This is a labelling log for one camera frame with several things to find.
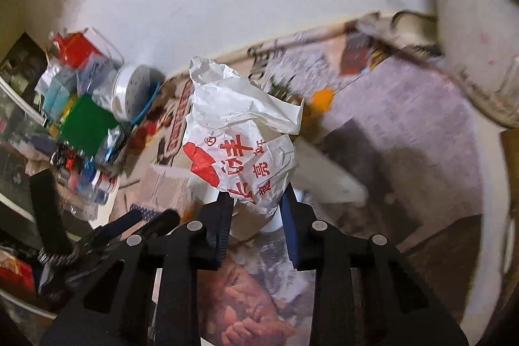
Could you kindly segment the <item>white paper bag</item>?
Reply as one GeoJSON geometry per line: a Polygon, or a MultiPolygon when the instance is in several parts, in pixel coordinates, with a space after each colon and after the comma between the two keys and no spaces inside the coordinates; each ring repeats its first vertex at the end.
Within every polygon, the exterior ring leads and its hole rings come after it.
{"type": "Polygon", "coordinates": [[[296,167],[301,103],[275,98],[226,64],[195,57],[182,150],[190,170],[251,212],[271,216],[296,167]]]}

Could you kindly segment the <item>green box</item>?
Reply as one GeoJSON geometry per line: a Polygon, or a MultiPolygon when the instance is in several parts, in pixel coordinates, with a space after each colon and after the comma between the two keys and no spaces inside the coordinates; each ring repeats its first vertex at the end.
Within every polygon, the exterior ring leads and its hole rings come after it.
{"type": "Polygon", "coordinates": [[[59,138],[75,151],[95,156],[108,131],[117,125],[109,111],[94,103],[90,95],[82,95],[61,125],[59,138]]]}

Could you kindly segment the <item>newspaper table covering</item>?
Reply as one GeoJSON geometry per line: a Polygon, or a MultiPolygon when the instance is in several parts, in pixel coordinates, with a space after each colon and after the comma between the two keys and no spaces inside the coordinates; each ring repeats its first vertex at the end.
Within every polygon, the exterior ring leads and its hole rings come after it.
{"type": "MultiPolygon", "coordinates": [[[[310,45],[274,54],[266,75],[268,88],[306,98],[334,91],[330,110],[305,118],[295,140],[301,200],[343,233],[384,234],[462,320],[483,188],[472,113],[456,86],[399,54],[347,82],[310,45]]],[[[221,269],[200,275],[201,332],[220,344],[254,305],[262,314],[252,344],[306,345],[314,280],[292,267],[281,230],[239,222],[221,269]]]]}

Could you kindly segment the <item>blue bowl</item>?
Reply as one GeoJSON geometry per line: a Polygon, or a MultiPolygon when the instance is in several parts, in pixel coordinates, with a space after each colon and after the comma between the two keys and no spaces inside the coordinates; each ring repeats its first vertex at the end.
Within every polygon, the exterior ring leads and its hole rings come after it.
{"type": "Polygon", "coordinates": [[[139,111],[139,113],[136,115],[136,117],[130,121],[130,124],[138,125],[143,121],[143,119],[146,117],[148,111],[150,110],[151,105],[153,104],[153,101],[154,101],[155,97],[157,96],[157,93],[160,91],[161,85],[162,85],[161,82],[152,82],[151,83],[148,99],[146,100],[144,107],[142,107],[142,109],[139,111]]]}

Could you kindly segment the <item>white perforated lid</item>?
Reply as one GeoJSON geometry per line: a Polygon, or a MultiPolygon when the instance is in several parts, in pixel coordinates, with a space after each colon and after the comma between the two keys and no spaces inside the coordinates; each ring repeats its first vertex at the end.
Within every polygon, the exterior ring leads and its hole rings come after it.
{"type": "Polygon", "coordinates": [[[119,121],[130,122],[144,107],[151,86],[150,69],[144,65],[124,65],[117,73],[111,110],[119,121]]]}

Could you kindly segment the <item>orange peel piece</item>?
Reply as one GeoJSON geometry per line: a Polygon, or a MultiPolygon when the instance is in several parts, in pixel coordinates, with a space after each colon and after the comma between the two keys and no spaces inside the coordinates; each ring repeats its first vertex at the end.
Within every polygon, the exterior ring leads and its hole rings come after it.
{"type": "Polygon", "coordinates": [[[326,113],[330,110],[334,97],[334,91],[326,87],[315,91],[310,98],[310,108],[314,113],[326,113]]]}

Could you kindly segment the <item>red thermos jug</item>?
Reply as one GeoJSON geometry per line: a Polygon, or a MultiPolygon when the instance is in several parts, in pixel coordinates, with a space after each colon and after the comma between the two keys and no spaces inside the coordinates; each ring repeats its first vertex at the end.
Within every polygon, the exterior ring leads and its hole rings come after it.
{"type": "Polygon", "coordinates": [[[60,63],[75,69],[83,67],[92,55],[103,55],[82,32],[72,32],[66,36],[56,33],[52,43],[57,49],[60,63]]]}

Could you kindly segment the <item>white rice cooker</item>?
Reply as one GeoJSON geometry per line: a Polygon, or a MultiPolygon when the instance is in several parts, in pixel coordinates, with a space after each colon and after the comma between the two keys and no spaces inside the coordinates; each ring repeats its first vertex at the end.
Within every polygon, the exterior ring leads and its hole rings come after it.
{"type": "Polygon", "coordinates": [[[518,0],[436,0],[444,71],[497,124],[518,125],[518,0]]]}

